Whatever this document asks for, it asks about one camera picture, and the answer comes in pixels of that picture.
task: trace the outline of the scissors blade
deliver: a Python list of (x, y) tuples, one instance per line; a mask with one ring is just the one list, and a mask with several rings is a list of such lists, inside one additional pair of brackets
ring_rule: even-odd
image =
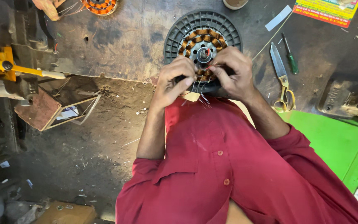
[(270, 54), (273, 59), (273, 64), (276, 69), (277, 77), (281, 77), (287, 74), (284, 68), (284, 64), (282, 63), (280, 54), (276, 48), (276, 45), (272, 42), (272, 46), (270, 47)]

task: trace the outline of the shirt button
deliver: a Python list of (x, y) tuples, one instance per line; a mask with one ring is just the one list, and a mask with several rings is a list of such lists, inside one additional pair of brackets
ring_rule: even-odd
[(225, 179), (225, 180), (223, 181), (223, 184), (226, 185), (226, 186), (229, 185), (229, 184), (230, 184), (230, 180), (229, 180), (229, 179)]

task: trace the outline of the floor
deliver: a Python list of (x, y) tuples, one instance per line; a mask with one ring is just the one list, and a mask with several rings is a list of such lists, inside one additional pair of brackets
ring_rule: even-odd
[(101, 90), (102, 98), (83, 125), (69, 122), (43, 132), (29, 127), (27, 151), (9, 160), (10, 171), (21, 180), (22, 200), (73, 201), (83, 195), (102, 219), (114, 220), (116, 197), (132, 177), (138, 141), (124, 145), (140, 138), (154, 87), (78, 76), (64, 90)]

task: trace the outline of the shirt sleeve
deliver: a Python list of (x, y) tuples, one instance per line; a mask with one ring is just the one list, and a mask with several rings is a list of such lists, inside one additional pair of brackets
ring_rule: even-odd
[(142, 208), (147, 188), (157, 172), (160, 160), (136, 159), (132, 165), (132, 178), (122, 186), (115, 203), (115, 221), (135, 223)]
[(278, 154), (308, 181), (331, 207), (358, 223), (358, 201), (343, 182), (311, 148), (310, 141), (292, 125), (290, 132), (266, 140)]

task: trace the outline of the screwdriver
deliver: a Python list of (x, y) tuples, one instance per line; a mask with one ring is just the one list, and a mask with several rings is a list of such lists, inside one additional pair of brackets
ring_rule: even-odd
[(291, 71), (293, 74), (298, 74), (299, 73), (298, 65), (296, 64), (296, 61), (295, 61), (294, 57), (292, 56), (290, 47), (288, 47), (287, 39), (285, 38), (284, 33), (282, 33), (282, 38), (284, 39), (285, 47), (287, 48), (287, 51), (288, 51), (287, 57), (290, 60)]

